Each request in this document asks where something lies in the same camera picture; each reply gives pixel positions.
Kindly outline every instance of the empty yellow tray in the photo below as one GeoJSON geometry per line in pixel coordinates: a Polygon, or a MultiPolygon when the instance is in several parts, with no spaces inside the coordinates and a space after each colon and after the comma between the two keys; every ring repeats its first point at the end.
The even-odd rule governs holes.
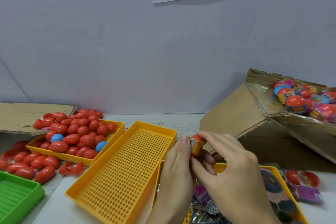
{"type": "MultiPolygon", "coordinates": [[[[156,178],[156,185],[155,185],[155,190],[154,190],[154,196],[153,196],[153,202],[152,202],[152,209],[154,206],[154,203],[156,201],[156,197],[157,197],[157,192],[158,192],[158,186],[160,184],[160,170],[163,167],[165,161],[161,161],[160,165],[159,165],[159,170],[157,172],[157,178],[156,178]]],[[[220,174],[221,172],[223,172],[225,170],[225,168],[227,167],[226,164],[223,163],[216,163],[215,165],[212,166],[213,169],[216,171],[217,174],[220,174]]],[[[296,200],[294,199],[292,193],[290,192],[289,188],[287,187],[285,181],[283,180],[283,178],[281,177],[279,171],[275,168],[275,167],[269,167],[269,166],[259,166],[262,167],[264,169],[267,169],[269,171],[272,172],[272,175],[275,176],[275,178],[279,181],[279,183],[281,184],[281,187],[283,188],[283,191],[286,193],[286,195],[292,199],[296,205],[296,208],[298,209],[298,214],[293,215],[293,219],[296,221],[301,221],[304,224],[309,224],[309,222],[307,221],[307,219],[305,218],[305,216],[303,215],[299,204],[296,202],[296,200]]],[[[192,215],[192,211],[189,211],[187,216],[185,217],[185,219],[183,220],[183,224],[189,224],[190,223],[190,219],[191,219],[191,215],[192,215]]]]}
{"type": "Polygon", "coordinates": [[[113,122],[117,125],[118,129],[114,134],[110,134],[110,133],[107,134],[107,136],[106,136],[107,144],[103,147],[103,149],[97,154],[97,156],[94,159],[82,158],[82,157],[73,156],[73,155],[69,155],[69,154],[65,154],[65,153],[57,153],[57,152],[53,152],[53,151],[49,151],[49,150],[45,150],[45,149],[30,146],[34,141],[45,138],[45,134],[36,137],[33,141],[28,143],[27,148],[31,152],[39,152],[40,154],[47,155],[47,156],[53,155],[53,156],[55,156],[55,157],[57,157],[61,160],[70,161],[70,162],[74,162],[74,163],[82,162],[86,166],[91,166],[125,132],[125,124],[123,122],[110,121],[110,120],[99,120],[99,121],[103,121],[105,124],[113,122]]]}
{"type": "Polygon", "coordinates": [[[135,122],[65,195],[103,223],[133,224],[176,134],[135,122]]]}

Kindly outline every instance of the white tabletop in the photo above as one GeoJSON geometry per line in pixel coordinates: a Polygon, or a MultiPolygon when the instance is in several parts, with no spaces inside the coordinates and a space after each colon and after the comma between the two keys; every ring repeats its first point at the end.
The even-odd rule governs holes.
{"type": "MultiPolygon", "coordinates": [[[[105,115],[104,119],[117,120],[125,123],[129,128],[135,121],[141,120],[177,130],[178,138],[183,134],[191,135],[198,130],[199,120],[204,114],[141,114],[141,115],[105,115]]],[[[314,172],[321,180],[321,193],[325,205],[309,205],[299,203],[310,224],[336,223],[336,174],[314,172]]],[[[64,179],[57,175],[49,183],[44,185],[46,197],[23,220],[22,224],[101,224],[88,213],[76,206],[70,199],[64,196],[65,191],[76,181],[74,177],[64,179]]],[[[142,213],[135,224],[144,224],[150,213],[152,196],[149,196],[142,213]]]]}

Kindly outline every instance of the person's right hand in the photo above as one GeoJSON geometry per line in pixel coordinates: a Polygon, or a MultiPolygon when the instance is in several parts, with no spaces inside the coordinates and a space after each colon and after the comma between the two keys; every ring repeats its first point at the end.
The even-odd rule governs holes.
{"type": "Polygon", "coordinates": [[[219,211],[234,224],[281,223],[267,199],[257,157],[245,150],[232,135],[202,131],[197,134],[206,139],[227,163],[221,174],[213,175],[198,160],[191,158],[192,171],[219,211]]]}

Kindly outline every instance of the person's left hand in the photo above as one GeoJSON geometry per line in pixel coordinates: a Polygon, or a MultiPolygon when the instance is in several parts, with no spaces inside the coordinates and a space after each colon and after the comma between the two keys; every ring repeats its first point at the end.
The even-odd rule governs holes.
{"type": "Polygon", "coordinates": [[[189,137],[183,135],[167,153],[157,199],[146,224],[183,222],[193,195],[193,181],[189,168],[190,151],[189,137]]]}

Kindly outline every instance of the fingernail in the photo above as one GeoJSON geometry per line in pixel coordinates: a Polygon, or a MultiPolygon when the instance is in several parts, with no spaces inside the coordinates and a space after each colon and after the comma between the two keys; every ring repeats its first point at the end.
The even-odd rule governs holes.
{"type": "Polygon", "coordinates": [[[183,135],[183,136],[181,137],[181,143],[187,143],[188,140],[189,140],[189,137],[186,136],[186,135],[183,135]]]}

